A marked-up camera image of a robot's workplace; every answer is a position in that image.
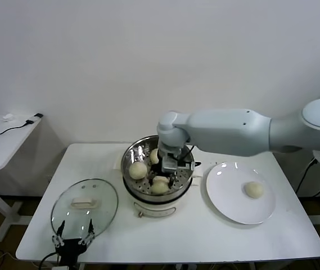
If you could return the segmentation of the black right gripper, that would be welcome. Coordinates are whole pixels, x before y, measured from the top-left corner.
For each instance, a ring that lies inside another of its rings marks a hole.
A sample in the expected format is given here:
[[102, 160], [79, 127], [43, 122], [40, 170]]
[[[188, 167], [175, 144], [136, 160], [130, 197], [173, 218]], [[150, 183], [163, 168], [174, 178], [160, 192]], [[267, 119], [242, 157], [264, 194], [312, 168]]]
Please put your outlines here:
[[172, 189], [177, 188], [177, 172], [163, 172], [161, 165], [159, 166], [154, 165], [153, 170], [150, 169], [147, 174], [147, 179], [150, 186], [153, 185], [153, 180], [156, 176], [170, 178], [170, 188]]

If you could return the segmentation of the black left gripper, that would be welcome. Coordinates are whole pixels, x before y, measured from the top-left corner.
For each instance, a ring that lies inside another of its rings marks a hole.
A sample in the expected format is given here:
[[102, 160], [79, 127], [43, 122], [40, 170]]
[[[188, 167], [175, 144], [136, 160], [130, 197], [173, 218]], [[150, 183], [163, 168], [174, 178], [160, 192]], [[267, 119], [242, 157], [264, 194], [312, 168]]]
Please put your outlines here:
[[79, 255], [87, 251], [87, 245], [90, 245], [95, 239], [94, 226], [92, 219], [90, 219], [88, 232], [85, 237], [62, 239], [62, 233], [64, 230], [65, 221], [63, 220], [58, 227], [55, 235], [52, 236], [52, 242], [55, 246], [56, 253], [60, 256], [60, 266], [76, 266]]

